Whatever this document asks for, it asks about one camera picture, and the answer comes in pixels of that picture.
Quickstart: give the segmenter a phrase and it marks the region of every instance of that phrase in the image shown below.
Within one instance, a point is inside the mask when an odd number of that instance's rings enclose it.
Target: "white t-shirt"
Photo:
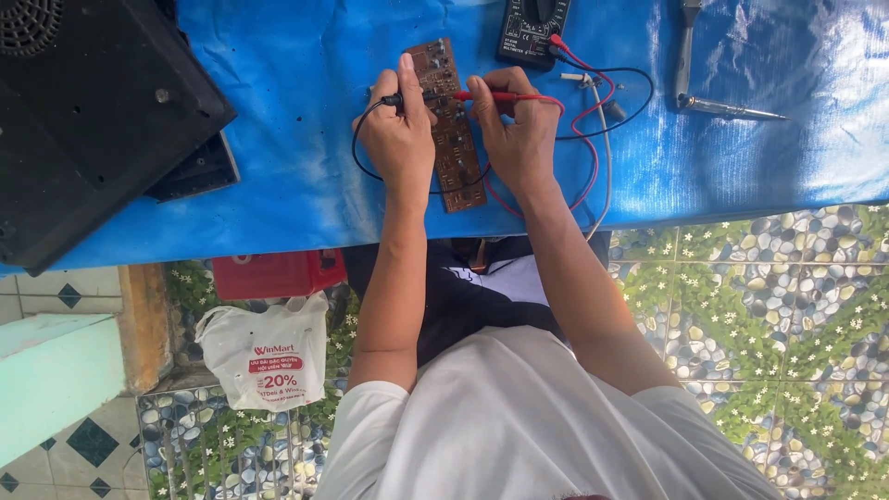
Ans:
[[[317,500],[780,498],[694,397],[630,397],[553,335],[486,328],[412,394],[362,383],[340,401]]]

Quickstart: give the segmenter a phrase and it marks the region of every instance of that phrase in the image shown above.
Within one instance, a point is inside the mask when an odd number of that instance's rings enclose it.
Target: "blue tarp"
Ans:
[[[889,4],[870,1],[705,2],[694,34],[690,92],[793,117],[728,121],[671,107],[678,1],[573,0],[565,41],[598,67],[634,66],[657,84],[651,107],[612,134],[613,202],[605,227],[746,218],[889,198]],[[239,113],[226,129],[236,186],[157,205],[136,200],[55,269],[257,254],[375,241],[382,186],[349,145],[367,86],[405,47],[452,39],[465,81],[493,59],[504,0],[180,0],[180,27]],[[560,71],[531,74],[568,108],[592,98]],[[632,111],[645,80],[615,75]],[[584,125],[598,128],[590,115]],[[481,136],[474,129],[477,144]],[[600,153],[602,142],[596,139]],[[486,160],[482,150],[481,159]],[[556,172],[574,200],[590,174],[580,141],[557,144]],[[503,185],[493,180],[500,193]],[[575,210],[602,209],[605,177]],[[430,238],[524,232],[494,200],[445,214],[429,203]],[[0,267],[0,274],[16,271]]]

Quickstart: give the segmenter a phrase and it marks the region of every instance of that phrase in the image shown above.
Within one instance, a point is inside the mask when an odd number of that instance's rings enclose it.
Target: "white plastic bag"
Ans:
[[[262,314],[222,306],[195,326],[204,363],[234,409],[284,411],[324,397],[324,292]]]

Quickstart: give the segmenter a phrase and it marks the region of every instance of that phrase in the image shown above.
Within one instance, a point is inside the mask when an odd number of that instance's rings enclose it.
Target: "circuit board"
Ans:
[[[438,38],[405,52],[413,57],[413,67],[423,92],[453,94],[460,90],[450,38]],[[469,131],[466,105],[446,97],[427,101],[426,105],[438,117],[438,125],[432,127],[432,138],[436,142],[436,173],[441,190],[459,190],[442,195],[445,211],[457,212],[486,204],[488,200],[482,183],[469,185],[477,181],[482,172]]]

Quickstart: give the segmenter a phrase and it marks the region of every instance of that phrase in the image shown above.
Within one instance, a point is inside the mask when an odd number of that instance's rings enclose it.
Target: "red plastic crate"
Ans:
[[[227,301],[304,297],[346,279],[339,249],[212,259],[216,294]]]

